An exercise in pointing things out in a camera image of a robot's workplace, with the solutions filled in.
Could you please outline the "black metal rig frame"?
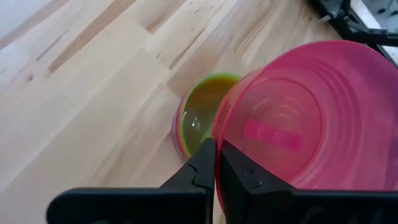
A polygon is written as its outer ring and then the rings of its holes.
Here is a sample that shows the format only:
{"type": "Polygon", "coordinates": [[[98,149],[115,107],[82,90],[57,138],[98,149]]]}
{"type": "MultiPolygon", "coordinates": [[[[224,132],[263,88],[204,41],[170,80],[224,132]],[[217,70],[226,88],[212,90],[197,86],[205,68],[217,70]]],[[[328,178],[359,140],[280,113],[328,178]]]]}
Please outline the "black metal rig frame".
{"type": "Polygon", "coordinates": [[[342,39],[367,45],[398,68],[398,56],[394,57],[391,50],[393,47],[398,48],[398,32],[383,29],[376,21],[367,21],[352,7],[351,0],[307,1],[342,39]]]}

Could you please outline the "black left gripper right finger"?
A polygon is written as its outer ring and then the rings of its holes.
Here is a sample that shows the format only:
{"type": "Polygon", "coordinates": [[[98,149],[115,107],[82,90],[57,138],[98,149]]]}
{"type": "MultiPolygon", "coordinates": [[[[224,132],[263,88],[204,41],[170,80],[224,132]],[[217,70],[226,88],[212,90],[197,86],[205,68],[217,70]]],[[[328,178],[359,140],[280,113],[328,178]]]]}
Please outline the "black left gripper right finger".
{"type": "Polygon", "coordinates": [[[398,224],[398,191],[297,189],[228,141],[217,194],[226,224],[398,224]]]}

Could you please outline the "purple plastic bowl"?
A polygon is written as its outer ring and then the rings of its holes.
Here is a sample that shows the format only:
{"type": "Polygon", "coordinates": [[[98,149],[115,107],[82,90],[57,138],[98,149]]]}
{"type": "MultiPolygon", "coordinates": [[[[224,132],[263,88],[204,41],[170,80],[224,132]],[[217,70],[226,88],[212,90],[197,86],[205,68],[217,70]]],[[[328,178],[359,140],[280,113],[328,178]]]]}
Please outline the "purple plastic bowl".
{"type": "Polygon", "coordinates": [[[176,149],[177,154],[180,156],[180,158],[183,161],[186,161],[183,157],[182,157],[182,153],[180,152],[178,146],[177,146],[177,139],[176,139],[176,112],[173,116],[173,120],[172,120],[172,125],[171,125],[171,130],[170,130],[171,134],[172,134],[172,141],[174,144],[174,148],[176,149]]]}

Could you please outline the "orange plastic bowl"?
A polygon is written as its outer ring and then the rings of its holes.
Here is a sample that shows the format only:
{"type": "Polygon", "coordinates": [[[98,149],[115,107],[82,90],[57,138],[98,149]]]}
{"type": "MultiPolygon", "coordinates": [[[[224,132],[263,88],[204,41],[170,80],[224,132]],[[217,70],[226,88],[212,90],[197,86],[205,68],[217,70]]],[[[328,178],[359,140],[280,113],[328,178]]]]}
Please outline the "orange plastic bowl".
{"type": "Polygon", "coordinates": [[[188,93],[184,94],[180,105],[178,106],[178,109],[176,111],[176,139],[177,139],[177,146],[182,153],[182,157],[187,160],[190,155],[186,150],[186,146],[184,145],[183,142],[183,137],[182,137],[182,118],[183,118],[183,108],[185,106],[185,103],[187,101],[187,97],[189,96],[188,93]]]}

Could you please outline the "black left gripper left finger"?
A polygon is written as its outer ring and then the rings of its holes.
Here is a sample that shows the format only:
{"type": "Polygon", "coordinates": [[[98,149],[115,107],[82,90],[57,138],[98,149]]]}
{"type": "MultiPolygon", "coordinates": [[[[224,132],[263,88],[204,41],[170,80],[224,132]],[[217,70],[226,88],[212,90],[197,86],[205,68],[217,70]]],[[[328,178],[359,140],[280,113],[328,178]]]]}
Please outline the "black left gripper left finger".
{"type": "Polygon", "coordinates": [[[49,204],[48,224],[212,224],[216,143],[198,152],[160,187],[75,188],[49,204]]]}

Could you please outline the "pink plastic bowl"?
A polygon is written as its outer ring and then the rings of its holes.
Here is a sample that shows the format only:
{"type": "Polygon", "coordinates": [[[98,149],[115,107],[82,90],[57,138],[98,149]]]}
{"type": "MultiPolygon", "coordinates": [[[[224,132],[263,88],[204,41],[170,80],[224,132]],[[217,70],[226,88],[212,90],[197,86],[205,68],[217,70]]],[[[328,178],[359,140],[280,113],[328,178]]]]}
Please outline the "pink plastic bowl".
{"type": "Polygon", "coordinates": [[[398,68],[347,40],[301,45],[234,84],[211,135],[298,189],[398,192],[398,68]]]}

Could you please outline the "yellow plastic bowl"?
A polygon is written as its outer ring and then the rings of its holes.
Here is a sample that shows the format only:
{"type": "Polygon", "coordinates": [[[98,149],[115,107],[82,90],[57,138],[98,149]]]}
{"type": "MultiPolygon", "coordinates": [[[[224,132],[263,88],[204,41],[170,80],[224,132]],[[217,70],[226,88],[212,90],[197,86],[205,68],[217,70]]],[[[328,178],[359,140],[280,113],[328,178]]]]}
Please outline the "yellow plastic bowl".
{"type": "Polygon", "coordinates": [[[183,108],[182,137],[190,157],[204,139],[211,136],[215,114],[222,99],[240,80],[232,73],[213,73],[201,79],[187,93],[183,108]]]}

